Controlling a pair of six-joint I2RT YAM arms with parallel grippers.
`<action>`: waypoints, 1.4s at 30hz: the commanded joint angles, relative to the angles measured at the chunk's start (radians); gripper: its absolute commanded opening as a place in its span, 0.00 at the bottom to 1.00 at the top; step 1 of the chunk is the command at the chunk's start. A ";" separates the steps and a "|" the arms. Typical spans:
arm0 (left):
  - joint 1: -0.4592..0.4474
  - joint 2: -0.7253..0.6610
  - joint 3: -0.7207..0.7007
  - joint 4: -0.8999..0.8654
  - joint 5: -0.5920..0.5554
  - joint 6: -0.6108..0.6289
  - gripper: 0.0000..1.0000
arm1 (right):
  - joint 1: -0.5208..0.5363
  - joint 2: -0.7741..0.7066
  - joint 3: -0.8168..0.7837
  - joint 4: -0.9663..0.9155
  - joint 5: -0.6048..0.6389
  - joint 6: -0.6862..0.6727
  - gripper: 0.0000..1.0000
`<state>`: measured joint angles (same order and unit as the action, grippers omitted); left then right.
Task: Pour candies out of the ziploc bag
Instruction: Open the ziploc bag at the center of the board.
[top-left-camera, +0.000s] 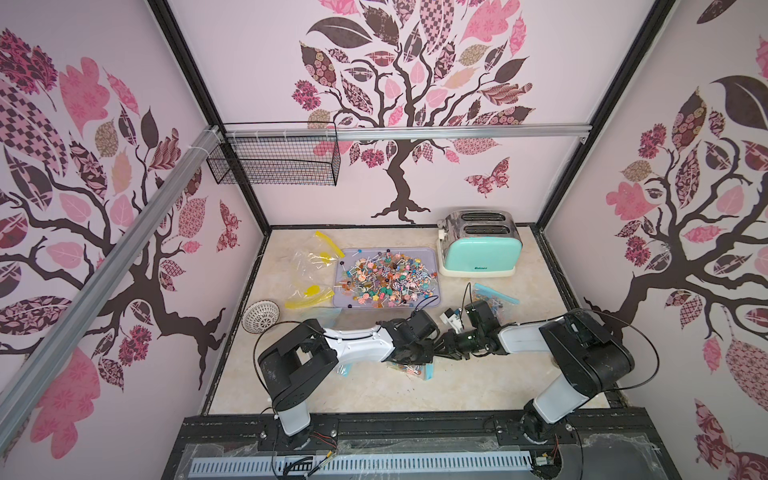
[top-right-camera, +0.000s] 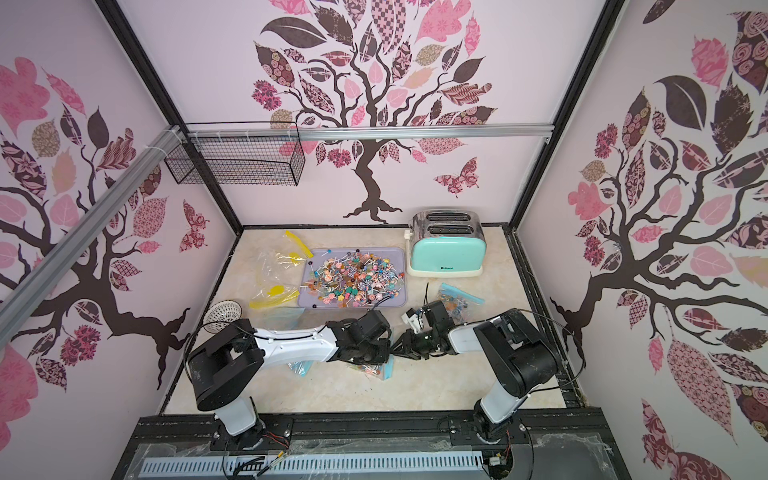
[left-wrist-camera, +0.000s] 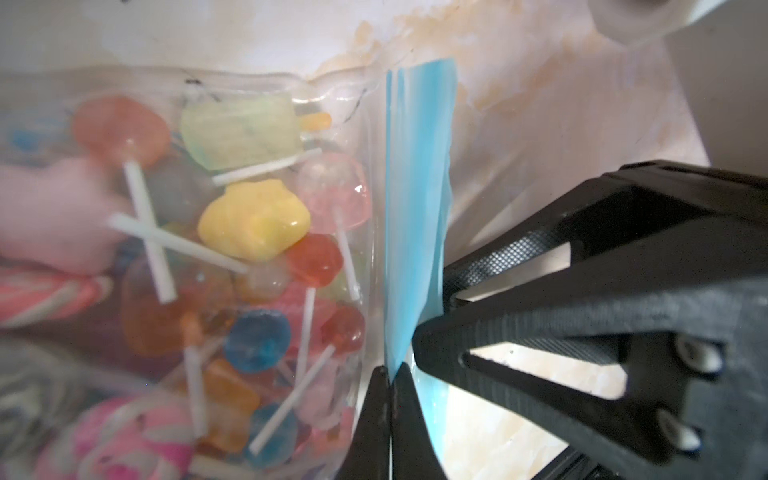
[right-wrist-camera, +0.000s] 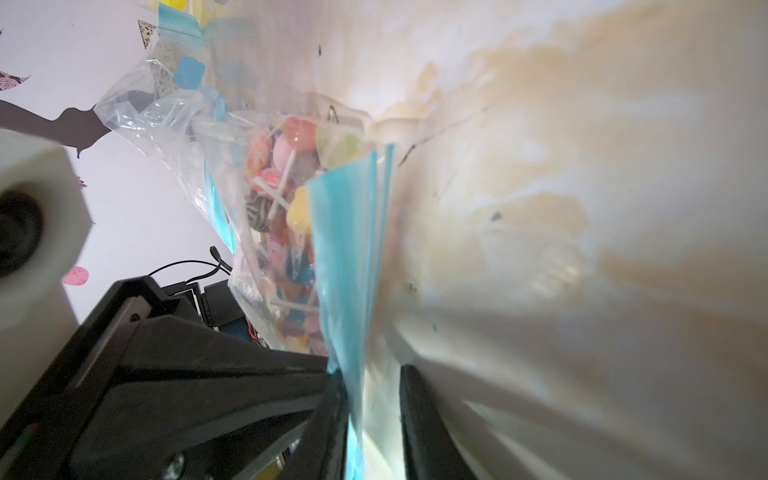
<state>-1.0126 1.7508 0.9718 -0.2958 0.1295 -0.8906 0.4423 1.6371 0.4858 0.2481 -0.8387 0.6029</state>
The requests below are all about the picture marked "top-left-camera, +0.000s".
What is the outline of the blue-zip candy bag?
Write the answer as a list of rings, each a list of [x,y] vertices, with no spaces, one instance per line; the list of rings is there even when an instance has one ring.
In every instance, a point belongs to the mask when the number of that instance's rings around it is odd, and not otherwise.
[[[390,369],[424,381],[431,380],[434,376],[434,365],[431,363],[425,365],[403,365],[387,362],[386,365]]]
[[[300,315],[302,320],[315,319],[321,327],[333,329],[341,315],[342,309],[337,307],[311,307]]]
[[[475,300],[485,301],[500,321],[511,321],[515,307],[520,304],[518,299],[479,283],[472,285],[472,295]]]
[[[352,369],[351,364],[339,364],[335,372],[340,376],[347,377],[350,374],[351,369]]]

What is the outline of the yellow-zip candy bag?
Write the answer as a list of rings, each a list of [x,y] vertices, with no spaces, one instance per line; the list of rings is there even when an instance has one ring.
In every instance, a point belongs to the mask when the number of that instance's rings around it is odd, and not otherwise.
[[[318,284],[293,285],[293,291],[288,295],[284,305],[289,310],[301,310],[321,305],[333,297],[333,289],[327,286]]]
[[[335,267],[346,255],[325,233],[315,231],[295,252],[291,265],[297,273],[311,274]]]

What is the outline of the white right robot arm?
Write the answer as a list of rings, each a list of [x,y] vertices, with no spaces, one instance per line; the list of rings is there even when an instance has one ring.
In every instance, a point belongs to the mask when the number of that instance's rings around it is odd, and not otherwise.
[[[551,427],[629,374],[632,354],[584,309],[560,317],[502,325],[482,300],[471,303],[467,314],[472,328],[450,330],[434,346],[436,356],[468,360],[474,354],[510,355],[545,352],[560,370],[539,395],[526,403],[520,429],[533,443],[541,443]]]

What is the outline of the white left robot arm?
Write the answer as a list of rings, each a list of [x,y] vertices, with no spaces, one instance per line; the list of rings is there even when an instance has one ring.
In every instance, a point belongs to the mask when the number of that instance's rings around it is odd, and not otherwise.
[[[307,400],[338,366],[360,362],[425,365],[434,357],[439,327],[424,310],[359,330],[335,330],[307,319],[255,357],[259,381],[284,434],[311,425]]]

